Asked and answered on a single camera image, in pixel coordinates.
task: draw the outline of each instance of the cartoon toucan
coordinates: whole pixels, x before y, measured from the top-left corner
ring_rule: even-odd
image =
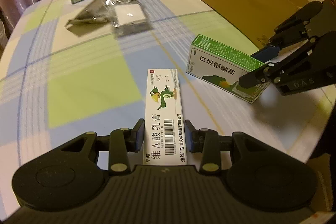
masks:
[[[170,91],[167,85],[165,87],[165,90],[162,91],[161,93],[159,93],[159,89],[154,86],[150,94],[153,100],[157,103],[159,102],[159,98],[161,98],[161,104],[157,110],[159,110],[162,107],[166,107],[165,99],[174,97],[174,99],[176,100],[176,89],[174,89],[174,91]]]

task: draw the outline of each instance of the table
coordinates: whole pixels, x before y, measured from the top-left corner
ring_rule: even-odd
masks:
[[[14,29],[0,62],[0,218],[18,203],[11,177],[27,161],[87,132],[107,135],[144,117],[148,68],[177,68],[184,119],[222,135],[243,131],[306,161],[336,98],[329,86],[281,97],[269,86],[249,104],[185,73],[197,34],[247,54],[257,51],[241,32],[200,0],[140,0],[153,30],[116,39],[110,25],[65,29],[92,0],[42,0]],[[130,153],[132,164],[142,154]],[[188,154],[189,164],[201,155]],[[222,168],[230,166],[222,154]],[[98,165],[107,169],[107,154]]]

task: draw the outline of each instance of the ribbed black surface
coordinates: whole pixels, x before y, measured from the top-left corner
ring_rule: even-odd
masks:
[[[5,224],[298,224],[310,215],[309,208],[288,213],[249,208],[235,200],[217,177],[200,175],[193,166],[141,165],[130,175],[112,177],[83,206],[54,213],[21,208]]]

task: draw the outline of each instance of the plaid tablecloth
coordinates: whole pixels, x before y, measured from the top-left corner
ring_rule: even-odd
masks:
[[[116,39],[110,25],[64,25],[92,0],[42,0],[16,26],[0,62],[0,218],[18,203],[15,170],[86,132],[107,135],[144,117],[148,68],[177,68],[183,114],[196,128],[243,131],[305,161],[335,101],[334,86],[281,97],[269,86],[253,104],[185,73],[197,34],[247,54],[241,32],[200,0],[140,0],[153,30]],[[142,154],[129,155],[132,164]],[[201,155],[188,154],[199,164]],[[107,154],[98,162],[107,169]],[[230,166],[223,153],[223,168]]]

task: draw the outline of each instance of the green box top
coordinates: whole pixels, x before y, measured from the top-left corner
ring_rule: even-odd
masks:
[[[243,52],[240,52],[235,48],[229,47],[221,42],[213,40],[209,37],[205,37],[201,34],[195,38],[192,45],[202,48],[207,52],[216,54],[221,58],[229,60],[230,62],[246,69],[247,71],[253,71],[264,65],[263,62],[260,62],[259,60]]]

